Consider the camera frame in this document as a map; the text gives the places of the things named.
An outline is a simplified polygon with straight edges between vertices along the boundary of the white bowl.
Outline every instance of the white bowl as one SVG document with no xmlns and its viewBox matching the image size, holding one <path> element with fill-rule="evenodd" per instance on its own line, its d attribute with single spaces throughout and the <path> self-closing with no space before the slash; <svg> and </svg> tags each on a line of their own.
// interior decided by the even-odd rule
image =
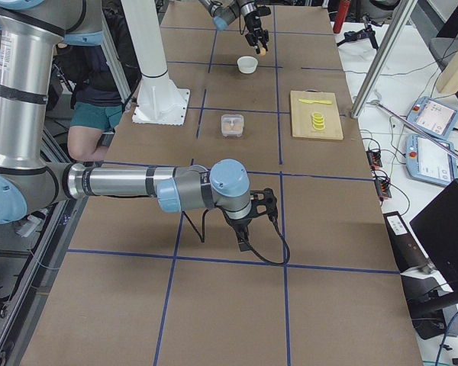
<svg viewBox="0 0 458 366">
<path fill-rule="evenodd" d="M 243 56 L 237 59 L 237 67 L 243 74 L 252 74 L 256 71 L 258 60 L 251 56 Z"/>
</svg>

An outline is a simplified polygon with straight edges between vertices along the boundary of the green shorts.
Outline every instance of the green shorts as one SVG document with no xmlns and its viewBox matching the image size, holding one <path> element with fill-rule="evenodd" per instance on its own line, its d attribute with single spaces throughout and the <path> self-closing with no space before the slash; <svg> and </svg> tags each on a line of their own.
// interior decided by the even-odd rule
<svg viewBox="0 0 458 366">
<path fill-rule="evenodd" d="M 122 106 L 98 107 L 93 104 L 75 104 L 75 112 L 70 126 L 98 128 L 104 132 L 112 131 L 121 122 Z"/>
</svg>

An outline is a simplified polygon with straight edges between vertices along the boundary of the wooden cutting board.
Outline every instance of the wooden cutting board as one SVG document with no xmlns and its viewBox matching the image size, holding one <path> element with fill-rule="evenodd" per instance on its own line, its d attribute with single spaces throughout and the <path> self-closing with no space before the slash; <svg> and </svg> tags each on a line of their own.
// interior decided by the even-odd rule
<svg viewBox="0 0 458 366">
<path fill-rule="evenodd" d="M 299 99 L 325 100 L 332 104 L 302 103 Z M 343 129 L 337 109 L 334 93 L 295 91 L 290 92 L 290 109 L 292 118 L 292 136 L 307 139 L 342 140 Z M 316 130 L 312 126 L 312 113 L 324 115 L 325 129 Z"/>
</svg>

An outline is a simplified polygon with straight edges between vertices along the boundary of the red fire extinguisher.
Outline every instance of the red fire extinguisher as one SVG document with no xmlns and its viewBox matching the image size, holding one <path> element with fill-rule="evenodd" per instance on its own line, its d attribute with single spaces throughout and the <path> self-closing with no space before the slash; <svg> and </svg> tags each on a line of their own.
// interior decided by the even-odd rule
<svg viewBox="0 0 458 366">
<path fill-rule="evenodd" d="M 336 19 L 334 20 L 333 32 L 338 34 L 341 32 L 343 22 L 346 20 L 351 0 L 341 0 L 337 9 Z"/>
</svg>

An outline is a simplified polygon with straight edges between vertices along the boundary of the white pillar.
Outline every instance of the white pillar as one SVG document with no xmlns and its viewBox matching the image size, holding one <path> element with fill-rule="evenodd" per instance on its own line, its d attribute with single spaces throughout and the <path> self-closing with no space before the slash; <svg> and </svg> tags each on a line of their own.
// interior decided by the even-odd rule
<svg viewBox="0 0 458 366">
<path fill-rule="evenodd" d="M 169 78 L 154 0 L 123 0 L 122 6 L 143 74 L 133 121 L 182 125 L 190 91 Z"/>
</svg>

